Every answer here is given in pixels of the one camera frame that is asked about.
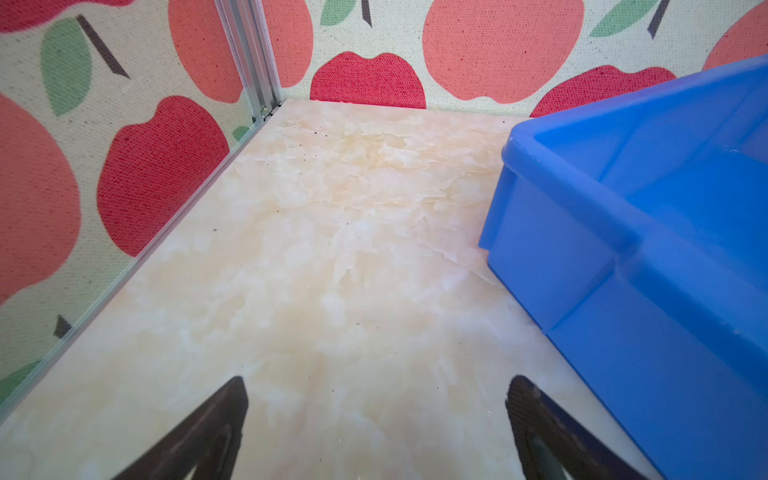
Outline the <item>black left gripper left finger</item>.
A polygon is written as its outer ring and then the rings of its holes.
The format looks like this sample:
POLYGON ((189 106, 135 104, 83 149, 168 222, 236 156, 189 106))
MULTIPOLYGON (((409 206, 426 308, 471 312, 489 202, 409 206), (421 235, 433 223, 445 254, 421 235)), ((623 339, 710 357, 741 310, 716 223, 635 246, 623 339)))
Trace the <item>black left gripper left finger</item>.
POLYGON ((248 410, 244 380, 234 376, 131 465, 118 479, 229 479, 248 410))

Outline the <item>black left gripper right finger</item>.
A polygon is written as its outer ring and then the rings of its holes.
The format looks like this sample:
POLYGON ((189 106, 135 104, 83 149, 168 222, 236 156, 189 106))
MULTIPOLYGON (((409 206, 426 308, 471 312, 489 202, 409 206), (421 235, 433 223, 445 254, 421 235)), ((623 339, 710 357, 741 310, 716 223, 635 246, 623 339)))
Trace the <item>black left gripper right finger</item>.
POLYGON ((505 406, 527 479, 644 478, 527 377, 513 377, 505 406))

